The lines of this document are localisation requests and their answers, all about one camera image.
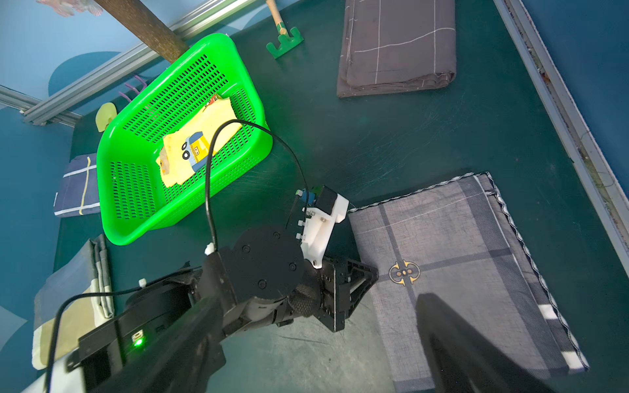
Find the dark grey grid pillowcase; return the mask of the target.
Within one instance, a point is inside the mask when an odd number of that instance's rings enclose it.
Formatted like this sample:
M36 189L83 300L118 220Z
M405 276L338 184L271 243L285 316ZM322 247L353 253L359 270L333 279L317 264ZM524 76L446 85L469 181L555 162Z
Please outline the dark grey grid pillowcase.
M454 0L346 3L339 98L445 88L456 72Z

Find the light grey plaid pillowcase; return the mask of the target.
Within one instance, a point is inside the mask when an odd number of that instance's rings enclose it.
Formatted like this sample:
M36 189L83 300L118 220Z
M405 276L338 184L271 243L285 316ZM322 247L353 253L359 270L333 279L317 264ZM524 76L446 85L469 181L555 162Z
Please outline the light grey plaid pillowcase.
M439 296L537 378L588 370L489 173L466 174L368 206L349 219L394 388L434 388L417 329L420 295Z

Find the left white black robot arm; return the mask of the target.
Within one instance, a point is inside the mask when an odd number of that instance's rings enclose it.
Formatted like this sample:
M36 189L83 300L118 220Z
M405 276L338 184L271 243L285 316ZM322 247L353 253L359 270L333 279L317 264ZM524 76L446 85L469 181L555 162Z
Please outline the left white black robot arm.
M124 312L51 358L32 392L202 392L225 365L222 342L313 317L338 332L378 280L347 258L314 267L295 235L247 230L232 247L130 289Z

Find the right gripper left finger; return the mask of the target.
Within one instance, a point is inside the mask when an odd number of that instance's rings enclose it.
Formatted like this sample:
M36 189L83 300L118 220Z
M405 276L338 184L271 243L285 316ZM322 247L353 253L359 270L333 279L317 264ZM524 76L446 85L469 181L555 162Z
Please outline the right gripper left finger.
M220 344L224 313L219 298L201 299L164 335L96 392L204 392L226 365Z

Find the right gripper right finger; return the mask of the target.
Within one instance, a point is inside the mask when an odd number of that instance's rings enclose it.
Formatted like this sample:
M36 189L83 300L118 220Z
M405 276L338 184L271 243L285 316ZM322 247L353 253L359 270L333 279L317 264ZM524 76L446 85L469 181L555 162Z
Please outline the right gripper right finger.
M419 337L437 392L551 392L439 296L418 296Z

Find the green plastic basket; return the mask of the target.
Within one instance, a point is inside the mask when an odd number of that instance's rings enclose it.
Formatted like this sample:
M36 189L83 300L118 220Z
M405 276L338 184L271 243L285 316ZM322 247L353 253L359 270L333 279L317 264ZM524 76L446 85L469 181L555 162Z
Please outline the green plastic basket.
M177 224L267 157L265 111L232 39L198 41L109 124L98 146L103 229L126 246Z

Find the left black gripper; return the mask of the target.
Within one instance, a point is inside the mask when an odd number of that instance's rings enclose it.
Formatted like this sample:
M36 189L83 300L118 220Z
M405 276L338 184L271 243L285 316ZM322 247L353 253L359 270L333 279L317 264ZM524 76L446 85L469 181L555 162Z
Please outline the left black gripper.
M282 327L300 317L339 332L377 281L377 268L347 258L325 257L316 268L295 236L259 226L248 229L234 247L206 257L198 297L219 301L223 332Z

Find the yellow cartoon pillowcase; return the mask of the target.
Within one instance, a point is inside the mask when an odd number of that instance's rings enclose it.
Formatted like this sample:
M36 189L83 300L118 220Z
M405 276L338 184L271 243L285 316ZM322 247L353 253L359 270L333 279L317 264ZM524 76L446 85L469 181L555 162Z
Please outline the yellow cartoon pillowcase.
M156 159L164 185L167 188L182 185L201 170L207 156L219 152L242 128L238 123L228 125L211 147L217 129L235 118L230 99L216 95L184 127L167 134Z

